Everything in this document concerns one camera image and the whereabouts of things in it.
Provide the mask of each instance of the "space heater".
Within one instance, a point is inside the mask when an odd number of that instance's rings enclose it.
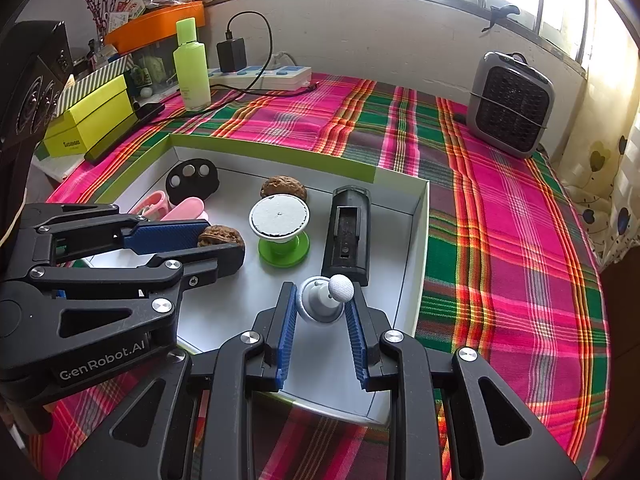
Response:
[[[476,72],[466,125],[490,145],[527,158],[545,132],[553,104],[551,81],[522,54],[489,52]]]

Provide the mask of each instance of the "blue textured pad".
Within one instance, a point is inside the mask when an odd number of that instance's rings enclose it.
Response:
[[[276,371],[276,384],[279,389],[284,386],[284,381],[289,374],[289,362],[291,361],[291,349],[293,347],[293,333],[296,330],[296,294],[298,289],[296,286],[291,287],[289,295],[289,303],[287,305],[287,313],[282,323],[282,332],[278,341],[278,369]]]
[[[347,318],[347,329],[349,330],[349,342],[353,353],[353,366],[356,369],[356,377],[360,381],[363,390],[369,381],[369,369],[367,368],[367,347],[364,343],[364,334],[360,326],[360,316],[356,309],[355,301],[351,300],[344,304],[344,315]]]
[[[208,225],[206,220],[185,224],[141,223],[124,238],[124,248],[131,249],[136,254],[165,253],[196,248],[198,236]]]

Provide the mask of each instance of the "curtain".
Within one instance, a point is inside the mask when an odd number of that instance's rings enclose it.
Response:
[[[640,240],[640,70],[615,9],[592,1],[584,99],[556,169],[603,270]]]

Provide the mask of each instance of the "black charger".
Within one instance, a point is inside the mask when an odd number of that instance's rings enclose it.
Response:
[[[246,68],[244,38],[234,40],[230,30],[228,30],[225,35],[226,41],[222,41],[216,46],[218,50],[218,61],[220,62],[220,72],[238,72]]]

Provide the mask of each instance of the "green bottle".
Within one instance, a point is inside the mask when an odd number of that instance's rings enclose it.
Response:
[[[204,110],[211,104],[211,92],[204,45],[196,38],[196,19],[176,22],[175,30],[178,48],[174,51],[174,62],[182,102],[188,111]]]

